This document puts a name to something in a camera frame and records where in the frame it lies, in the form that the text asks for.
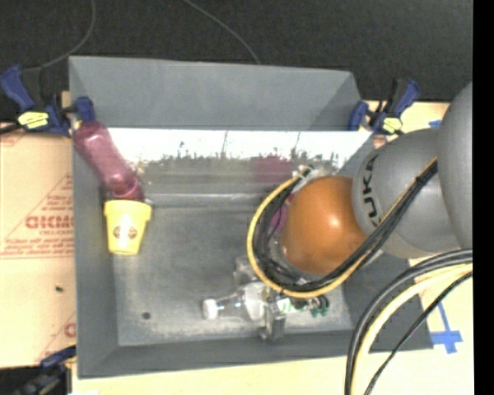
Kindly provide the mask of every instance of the orange object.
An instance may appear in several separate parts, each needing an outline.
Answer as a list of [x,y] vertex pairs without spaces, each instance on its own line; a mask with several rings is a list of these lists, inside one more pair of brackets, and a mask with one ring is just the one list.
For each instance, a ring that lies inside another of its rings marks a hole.
[[302,271],[325,275],[365,240],[352,205],[352,179],[341,175],[309,182],[290,203],[282,251]]

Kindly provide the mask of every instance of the yellow cable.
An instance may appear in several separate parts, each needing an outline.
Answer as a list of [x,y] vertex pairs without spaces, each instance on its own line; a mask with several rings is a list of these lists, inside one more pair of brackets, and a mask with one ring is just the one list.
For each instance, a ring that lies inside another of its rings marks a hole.
[[[422,169],[422,172],[419,174],[421,175],[424,171],[428,169],[428,167],[436,160],[436,157],[434,157],[425,167]],[[296,181],[300,179],[300,175],[297,175],[296,177],[293,177],[291,179],[288,179],[284,183],[280,184],[277,188],[275,188],[260,204],[258,209],[253,215],[253,219],[250,222],[249,225],[249,230],[247,232],[247,257],[249,258],[249,263],[254,269],[254,272],[258,276],[258,278],[264,282],[267,286],[270,288],[273,288],[275,291],[279,293],[283,293],[285,295],[288,295],[290,297],[296,297],[299,299],[309,299],[313,297],[318,297],[319,295],[325,294],[336,288],[337,286],[341,285],[346,279],[348,279],[351,274],[358,268],[358,266],[363,262],[365,256],[367,253],[369,253],[369,250],[362,255],[361,258],[357,259],[353,265],[351,265],[344,273],[342,273],[340,276],[338,276],[336,279],[331,281],[328,285],[323,286],[322,288],[319,288],[317,290],[311,290],[311,291],[293,291],[293,290],[286,290],[277,283],[271,281],[260,269],[258,262],[256,261],[256,256],[254,255],[254,249],[253,249],[253,238],[254,238],[254,232],[256,231],[256,225],[258,224],[258,221],[260,217],[262,216],[263,212],[267,208],[268,204],[273,201],[274,198],[276,198],[285,188],[288,186],[291,186],[294,184]],[[395,203],[391,206],[391,208],[386,212],[386,214],[383,216],[383,220],[386,219],[391,212],[396,208],[396,206],[400,203],[401,198],[408,192],[408,189],[412,187],[412,185],[415,183],[416,179],[414,179],[410,185],[404,190],[403,193],[397,198]]]
[[375,320],[369,326],[365,336],[362,339],[361,348],[355,356],[355,367],[352,376],[352,387],[351,394],[357,395],[361,393],[359,383],[361,379],[359,378],[359,373],[361,372],[362,357],[370,351],[371,345],[379,334],[380,330],[384,324],[389,320],[389,318],[394,314],[399,307],[410,300],[414,295],[419,294],[422,290],[425,290],[429,286],[433,286],[437,282],[447,280],[450,278],[457,279],[462,277],[464,274],[471,272],[473,270],[472,263],[458,265],[455,267],[448,267],[441,272],[431,272],[435,275],[429,276],[417,284],[407,288],[401,294],[399,294],[395,299],[391,301],[375,318]]

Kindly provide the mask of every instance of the yellow cup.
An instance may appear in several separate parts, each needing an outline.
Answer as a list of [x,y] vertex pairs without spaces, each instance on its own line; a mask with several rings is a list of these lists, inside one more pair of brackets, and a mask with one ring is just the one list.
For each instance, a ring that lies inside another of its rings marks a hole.
[[133,256],[139,253],[151,206],[144,202],[112,200],[105,203],[108,250],[113,254]]

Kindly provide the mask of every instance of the pink bottle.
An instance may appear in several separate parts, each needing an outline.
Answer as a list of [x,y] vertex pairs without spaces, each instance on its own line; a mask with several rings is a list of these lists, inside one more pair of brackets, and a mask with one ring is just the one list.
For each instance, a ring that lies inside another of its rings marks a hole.
[[97,120],[83,123],[73,134],[73,145],[115,198],[144,201],[137,177],[104,124]]

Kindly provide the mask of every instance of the clear plastic bottle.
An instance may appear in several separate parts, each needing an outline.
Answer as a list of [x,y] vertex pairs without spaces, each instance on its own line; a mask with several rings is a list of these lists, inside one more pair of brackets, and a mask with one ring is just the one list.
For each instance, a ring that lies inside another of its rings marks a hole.
[[261,281],[244,284],[229,295],[203,301],[203,317],[207,320],[217,318],[239,318],[244,321],[259,322],[265,311],[264,290]]
[[97,120],[83,123],[73,134],[73,145],[115,198],[144,201],[137,177],[104,124]]

